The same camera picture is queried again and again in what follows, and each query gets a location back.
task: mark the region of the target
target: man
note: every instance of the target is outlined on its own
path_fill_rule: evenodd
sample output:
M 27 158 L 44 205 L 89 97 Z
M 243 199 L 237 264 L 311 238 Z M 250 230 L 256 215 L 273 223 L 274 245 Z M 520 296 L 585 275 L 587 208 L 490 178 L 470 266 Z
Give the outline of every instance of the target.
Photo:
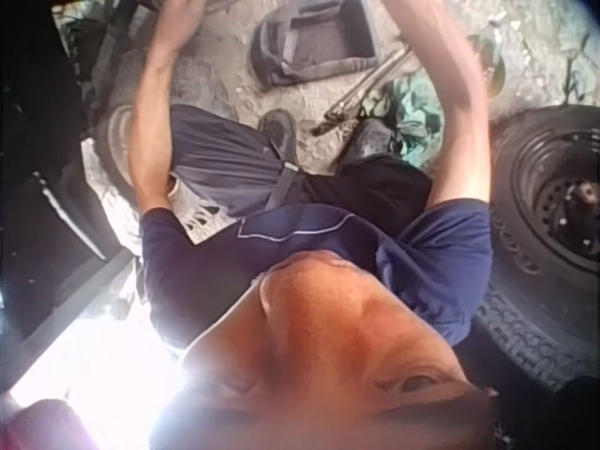
M 432 184 L 384 150 L 372 154 L 364 142 L 377 124 L 357 131 L 338 175 L 323 177 L 294 174 L 284 112 L 253 130 L 170 109 L 173 63 L 204 1 L 166 0 L 129 148 L 153 322 L 187 349 L 188 385 L 155 448 L 487 446 L 488 397 L 451 349 L 469 332 L 491 265 L 486 85 L 442 6 L 384 3 L 443 106 Z M 170 210 L 171 171 L 240 220 L 194 247 Z

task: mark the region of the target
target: navy blue t-shirt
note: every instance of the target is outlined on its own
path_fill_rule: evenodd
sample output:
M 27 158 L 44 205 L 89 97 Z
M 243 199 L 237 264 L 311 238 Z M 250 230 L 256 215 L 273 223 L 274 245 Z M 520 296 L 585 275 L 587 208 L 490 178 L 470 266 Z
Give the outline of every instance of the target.
M 186 348 L 260 273 L 319 249 L 369 271 L 454 345 L 469 333 L 489 281 L 488 205 L 445 202 L 392 237 L 345 210 L 298 204 L 247 217 L 197 246 L 171 211 L 153 209 L 142 218 L 142 257 L 154 325 Z

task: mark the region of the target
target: green cloth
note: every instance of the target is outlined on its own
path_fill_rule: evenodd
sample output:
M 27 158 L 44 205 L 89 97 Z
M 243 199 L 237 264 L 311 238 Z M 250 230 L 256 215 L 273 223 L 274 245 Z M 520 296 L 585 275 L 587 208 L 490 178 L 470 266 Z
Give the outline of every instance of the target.
M 423 69 L 396 78 L 380 91 L 369 92 L 358 116 L 381 118 L 395 131 L 392 152 L 416 167 L 439 151 L 442 106 Z

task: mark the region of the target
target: black shorts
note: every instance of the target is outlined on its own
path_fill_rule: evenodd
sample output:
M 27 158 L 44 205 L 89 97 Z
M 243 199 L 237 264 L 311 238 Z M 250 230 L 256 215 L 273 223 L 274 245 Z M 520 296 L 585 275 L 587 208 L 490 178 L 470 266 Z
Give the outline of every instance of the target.
M 186 105 L 171 109 L 172 172 L 232 218 L 264 210 L 283 169 L 259 130 Z M 430 179 L 391 156 L 342 166 L 333 176 L 299 172 L 282 204 L 323 203 L 355 213 L 391 236 L 425 209 Z

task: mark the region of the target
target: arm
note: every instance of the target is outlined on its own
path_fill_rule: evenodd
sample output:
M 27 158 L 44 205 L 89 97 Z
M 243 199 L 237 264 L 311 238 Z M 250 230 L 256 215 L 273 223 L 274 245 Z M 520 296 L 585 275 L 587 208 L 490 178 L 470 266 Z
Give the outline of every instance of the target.
M 427 208 L 489 201 L 488 91 L 473 48 L 435 0 L 383 0 L 435 86 L 445 116 L 440 171 Z
M 173 152 L 169 96 L 177 54 L 200 23 L 206 0 L 166 0 L 133 105 L 129 174 L 141 214 L 171 209 L 167 183 Z

